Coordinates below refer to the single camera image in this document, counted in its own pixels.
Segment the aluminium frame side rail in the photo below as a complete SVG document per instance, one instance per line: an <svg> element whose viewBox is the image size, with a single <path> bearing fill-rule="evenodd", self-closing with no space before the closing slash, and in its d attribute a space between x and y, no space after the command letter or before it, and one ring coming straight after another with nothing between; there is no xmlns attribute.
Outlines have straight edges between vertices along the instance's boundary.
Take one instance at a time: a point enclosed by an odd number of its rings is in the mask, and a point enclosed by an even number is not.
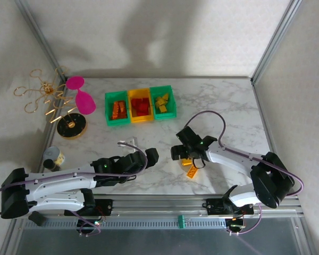
<svg viewBox="0 0 319 255"><path fill-rule="evenodd" d="M261 203L276 209L285 198L298 195L303 191L305 185L299 176L287 170L280 157L276 154L263 104L259 99L259 94L254 84L252 88L270 151L261 157L253 159L258 163L252 167L250 176L253 180L255 194L258 195Z"/></svg>

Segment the tin can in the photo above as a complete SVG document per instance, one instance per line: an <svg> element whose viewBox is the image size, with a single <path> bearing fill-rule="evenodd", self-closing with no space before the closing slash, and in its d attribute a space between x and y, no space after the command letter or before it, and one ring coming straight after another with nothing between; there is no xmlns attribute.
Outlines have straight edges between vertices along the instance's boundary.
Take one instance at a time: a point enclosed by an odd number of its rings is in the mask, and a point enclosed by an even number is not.
<svg viewBox="0 0 319 255"><path fill-rule="evenodd" d="M43 159L51 159L55 164L62 165L65 160L64 154L56 146L48 147L43 153Z"/></svg>

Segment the yellow two-by-four lego plate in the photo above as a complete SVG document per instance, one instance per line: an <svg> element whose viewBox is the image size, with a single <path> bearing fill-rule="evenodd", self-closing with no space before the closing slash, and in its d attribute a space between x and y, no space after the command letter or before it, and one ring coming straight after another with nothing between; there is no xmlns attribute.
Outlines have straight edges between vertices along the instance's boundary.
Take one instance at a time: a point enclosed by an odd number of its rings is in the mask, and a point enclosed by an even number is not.
<svg viewBox="0 0 319 255"><path fill-rule="evenodd" d="M190 179L193 179L196 175L196 173L198 172L198 168L195 167L194 165L191 165L191 167L189 168L186 176Z"/></svg>

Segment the green bin with yellow legos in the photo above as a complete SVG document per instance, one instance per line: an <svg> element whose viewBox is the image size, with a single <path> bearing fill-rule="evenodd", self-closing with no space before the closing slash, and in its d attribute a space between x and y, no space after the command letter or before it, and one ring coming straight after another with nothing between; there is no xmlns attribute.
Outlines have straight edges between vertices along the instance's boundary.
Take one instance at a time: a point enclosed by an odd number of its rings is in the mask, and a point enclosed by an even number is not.
<svg viewBox="0 0 319 255"><path fill-rule="evenodd" d="M172 87L170 85L159 86L159 87L150 87L150 93L151 93L151 97L153 100L153 106L154 106L154 118L156 120L176 118L177 106L176 106L173 90L172 90ZM169 100L168 101L164 100L164 104L163 104L163 105L165 105L167 112L160 113L159 105L156 103L156 99L158 97L162 98L165 94L169 94Z"/></svg>

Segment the small circuit board with LED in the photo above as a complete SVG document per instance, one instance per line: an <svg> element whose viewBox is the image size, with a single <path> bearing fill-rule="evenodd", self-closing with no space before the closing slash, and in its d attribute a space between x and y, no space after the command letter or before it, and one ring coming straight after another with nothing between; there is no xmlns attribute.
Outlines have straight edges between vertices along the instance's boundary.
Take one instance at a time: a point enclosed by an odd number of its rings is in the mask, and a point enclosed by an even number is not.
<svg viewBox="0 0 319 255"><path fill-rule="evenodd" d="M246 227L245 221L243 218L229 218L225 220L226 227L230 231L240 232L243 228Z"/></svg>

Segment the green bin with orange legos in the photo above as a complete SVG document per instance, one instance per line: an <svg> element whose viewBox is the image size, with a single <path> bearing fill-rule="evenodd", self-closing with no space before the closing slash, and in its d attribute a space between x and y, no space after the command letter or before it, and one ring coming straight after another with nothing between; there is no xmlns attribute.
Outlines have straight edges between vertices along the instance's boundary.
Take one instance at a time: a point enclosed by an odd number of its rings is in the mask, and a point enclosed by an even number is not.
<svg viewBox="0 0 319 255"><path fill-rule="evenodd" d="M114 106L123 103L124 111L119 113L117 118L113 118ZM105 94L105 117L108 126L119 126L131 123L128 103L128 93L126 90L117 92L107 92Z"/></svg>

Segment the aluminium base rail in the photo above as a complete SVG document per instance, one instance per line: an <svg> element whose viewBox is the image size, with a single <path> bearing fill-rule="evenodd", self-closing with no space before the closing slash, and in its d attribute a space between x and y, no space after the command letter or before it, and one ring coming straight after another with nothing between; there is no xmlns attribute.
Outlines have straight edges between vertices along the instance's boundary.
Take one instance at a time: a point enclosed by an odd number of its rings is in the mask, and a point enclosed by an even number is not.
<svg viewBox="0 0 319 255"><path fill-rule="evenodd" d="M239 217L233 215L208 215L202 207L206 199L222 198L220 195L122 195L122 194L95 194L94 199L111 199L113 207L110 216L126 218L170 218L178 215L186 217ZM241 215L245 217L257 217L263 213L266 218L278 217L302 217L304 215L300 201L297 197L289 197L282 201L276 209L265 205L253 205L253 215Z"/></svg>

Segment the black knob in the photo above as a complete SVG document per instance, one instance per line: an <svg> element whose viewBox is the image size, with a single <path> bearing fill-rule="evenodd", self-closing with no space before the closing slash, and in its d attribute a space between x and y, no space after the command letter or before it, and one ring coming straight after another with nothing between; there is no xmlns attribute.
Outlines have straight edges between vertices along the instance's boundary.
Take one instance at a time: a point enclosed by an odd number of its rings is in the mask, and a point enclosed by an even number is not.
<svg viewBox="0 0 319 255"><path fill-rule="evenodd" d="M28 216L28 219L35 223L37 226L43 226L47 221L47 218L37 211L33 211Z"/></svg>

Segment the yellow plastic bin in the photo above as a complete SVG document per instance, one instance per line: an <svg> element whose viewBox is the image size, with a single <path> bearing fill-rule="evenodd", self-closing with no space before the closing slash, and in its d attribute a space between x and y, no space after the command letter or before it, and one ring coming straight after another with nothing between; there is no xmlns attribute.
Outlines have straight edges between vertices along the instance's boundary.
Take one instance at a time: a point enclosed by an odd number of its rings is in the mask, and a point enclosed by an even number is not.
<svg viewBox="0 0 319 255"><path fill-rule="evenodd" d="M131 115L131 99L132 98L139 98L143 99L145 97L149 98L149 114L146 116L137 116L132 117ZM129 115L131 119L131 123L141 123L141 122L149 122L154 120L154 106L153 106L153 100L151 97L150 89L149 88L142 88L142 89L133 89L128 90L128 104L129 104Z"/></svg>

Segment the black cylinder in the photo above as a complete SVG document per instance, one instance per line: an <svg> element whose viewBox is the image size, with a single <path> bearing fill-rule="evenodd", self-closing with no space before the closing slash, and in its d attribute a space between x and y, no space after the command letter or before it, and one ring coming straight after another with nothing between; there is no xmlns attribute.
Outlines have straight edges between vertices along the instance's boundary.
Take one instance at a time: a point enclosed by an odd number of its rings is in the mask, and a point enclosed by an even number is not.
<svg viewBox="0 0 319 255"><path fill-rule="evenodd" d="M60 166L56 164L52 159L45 159L43 161L43 167L51 172L58 172L61 170Z"/></svg>

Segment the pink plastic goblet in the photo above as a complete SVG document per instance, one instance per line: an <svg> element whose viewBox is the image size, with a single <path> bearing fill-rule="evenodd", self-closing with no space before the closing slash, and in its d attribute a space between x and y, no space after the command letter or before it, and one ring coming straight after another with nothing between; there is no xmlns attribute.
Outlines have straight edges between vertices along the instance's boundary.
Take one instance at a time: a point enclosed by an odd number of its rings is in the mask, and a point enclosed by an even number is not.
<svg viewBox="0 0 319 255"><path fill-rule="evenodd" d="M76 90L77 94L75 96L75 104L78 111L83 115L92 114L96 110L96 103L92 96L81 90L85 80L81 76L73 76L69 78L66 82L66 87L70 90Z"/></svg>

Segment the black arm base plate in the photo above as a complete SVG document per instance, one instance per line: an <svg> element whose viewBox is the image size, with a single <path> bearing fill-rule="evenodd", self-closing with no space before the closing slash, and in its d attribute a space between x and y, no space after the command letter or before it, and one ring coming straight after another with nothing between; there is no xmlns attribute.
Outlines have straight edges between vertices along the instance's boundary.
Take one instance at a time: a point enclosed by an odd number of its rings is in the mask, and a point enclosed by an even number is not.
<svg viewBox="0 0 319 255"><path fill-rule="evenodd" d="M229 199L206 199L206 201L202 204L202 207L207 210L207 214L210 215L233 215L233 216L241 216L241 215L253 215L254 209L249 205L245 205L242 207L237 207L233 202Z"/></svg>
<svg viewBox="0 0 319 255"><path fill-rule="evenodd" d="M70 200L65 204L64 215L73 216L72 211L80 216L110 216L113 207L111 199L86 201Z"/></svg>

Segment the aluminium frame post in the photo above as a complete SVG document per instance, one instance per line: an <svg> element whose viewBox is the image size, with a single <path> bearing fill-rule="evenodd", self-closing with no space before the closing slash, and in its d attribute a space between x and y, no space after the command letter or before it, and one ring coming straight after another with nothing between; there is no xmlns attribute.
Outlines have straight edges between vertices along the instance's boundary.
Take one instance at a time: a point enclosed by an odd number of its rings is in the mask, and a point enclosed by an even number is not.
<svg viewBox="0 0 319 255"><path fill-rule="evenodd" d="M257 67L255 68L252 77L250 78L251 84L254 87L255 84L259 81L264 70L268 66L271 58L273 57L275 51L277 50L281 40L284 37L284 34L287 32L290 23L293 20L293 17L296 15L301 3L303 0L290 0L285 12L282 15L281 20L279 21L277 28L273 32L268 46L266 47L263 56L261 57Z"/></svg>
<svg viewBox="0 0 319 255"><path fill-rule="evenodd" d="M48 44L42 30L40 29L30 6L26 2L26 0L14 0L16 6L18 7L22 17L24 18L26 24L28 25L29 29L31 30L32 34L34 35L36 41L38 42L41 50L44 52L48 62L50 63L53 69L60 67L56 57L51 50L50 45Z"/></svg>

